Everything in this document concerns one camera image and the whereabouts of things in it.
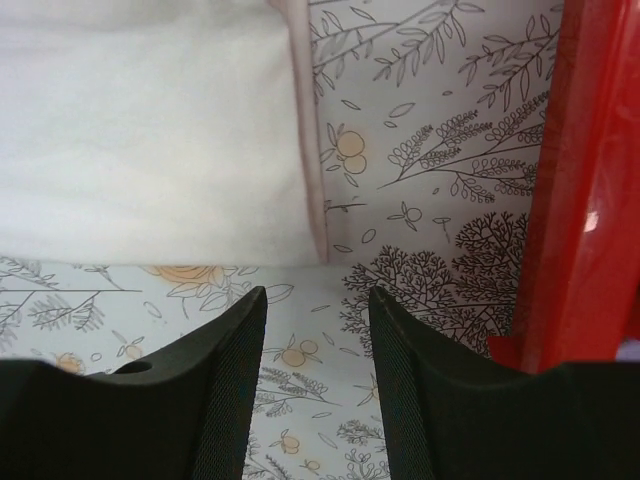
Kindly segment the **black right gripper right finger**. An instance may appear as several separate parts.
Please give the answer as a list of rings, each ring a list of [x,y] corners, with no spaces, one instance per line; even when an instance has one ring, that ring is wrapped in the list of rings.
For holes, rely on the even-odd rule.
[[[380,287],[368,311],[392,478],[638,477],[636,363],[527,374],[425,325]]]

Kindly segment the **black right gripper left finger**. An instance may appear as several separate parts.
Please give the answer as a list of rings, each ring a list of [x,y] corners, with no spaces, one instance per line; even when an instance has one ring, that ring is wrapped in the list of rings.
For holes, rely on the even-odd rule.
[[[110,374],[1,364],[5,479],[238,479],[265,336],[252,289],[217,319]]]

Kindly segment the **white t-shirt with robot print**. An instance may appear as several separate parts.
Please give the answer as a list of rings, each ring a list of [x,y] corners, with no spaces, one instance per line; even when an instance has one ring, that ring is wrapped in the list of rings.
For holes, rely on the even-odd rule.
[[[5,1],[1,251],[327,260],[304,1]]]

